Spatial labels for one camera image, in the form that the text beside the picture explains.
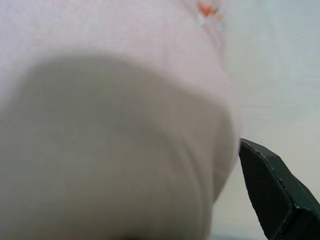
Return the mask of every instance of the black plastic object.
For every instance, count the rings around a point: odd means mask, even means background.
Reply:
[[[320,240],[320,204],[282,159],[246,139],[241,139],[239,155],[265,236],[269,240]]]

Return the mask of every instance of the dark green object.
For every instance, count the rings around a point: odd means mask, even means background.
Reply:
[[[282,159],[246,139],[241,139],[239,156],[265,236],[269,240],[320,240],[320,204]]]

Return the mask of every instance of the white wall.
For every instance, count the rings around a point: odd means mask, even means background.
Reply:
[[[242,136],[279,154],[320,201],[320,1],[230,0],[229,76]],[[215,235],[265,240],[238,164],[215,206]]]

